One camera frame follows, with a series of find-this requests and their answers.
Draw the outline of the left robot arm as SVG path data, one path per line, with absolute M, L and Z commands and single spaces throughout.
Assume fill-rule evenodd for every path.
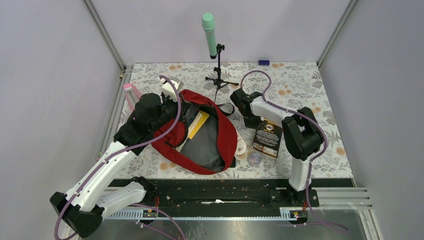
M 127 122 L 114 135 L 113 141 L 93 168 L 67 192 L 55 192 L 50 203 L 58 214 L 57 224 L 66 223 L 73 236 L 86 238 L 93 234 L 108 216 L 132 204 L 144 206 L 155 200 L 156 187 L 144 177 L 135 177 L 129 184 L 104 194 L 118 173 L 139 156 L 144 148 L 160 138 L 155 132 L 166 124 L 169 133 L 184 120 L 191 103 L 178 102 L 164 94 L 146 93 L 135 104 Z

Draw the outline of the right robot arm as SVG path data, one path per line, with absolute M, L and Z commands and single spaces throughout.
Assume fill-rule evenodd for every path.
M 258 128 L 263 119 L 282 128 L 285 147 L 292 157 L 289 186 L 281 194 L 282 202 L 288 207 L 310 207 L 312 161 L 325 142 L 311 109 L 287 109 L 265 100 L 257 91 L 247 94 L 241 88 L 230 95 L 230 100 L 247 128 Z

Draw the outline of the red backpack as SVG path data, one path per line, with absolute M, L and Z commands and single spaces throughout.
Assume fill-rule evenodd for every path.
M 189 120 L 182 116 L 161 139 L 151 145 L 171 162 L 200 175 L 213 175 L 228 169 L 237 150 L 237 132 L 229 114 L 211 99 L 185 89 L 183 99 L 209 116 L 206 122 L 189 137 Z

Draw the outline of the dark blue book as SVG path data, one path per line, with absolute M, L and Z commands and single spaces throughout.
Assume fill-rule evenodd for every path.
M 192 130 L 194 128 L 194 126 L 192 126 L 193 122 L 195 122 L 195 125 L 196 125 L 196 123 L 199 121 L 200 117 L 197 117 L 198 114 L 199 114 L 199 108 L 200 108 L 199 105 L 192 106 L 189 109 L 189 111 L 187 112 L 187 114 L 185 115 L 186 126 L 187 126 L 186 137 L 185 137 L 184 141 L 182 142 L 182 144 L 180 144 L 178 147 L 175 148 L 175 150 L 177 152 L 180 152 L 182 150 L 185 143 L 189 139 L 189 134 L 192 132 Z

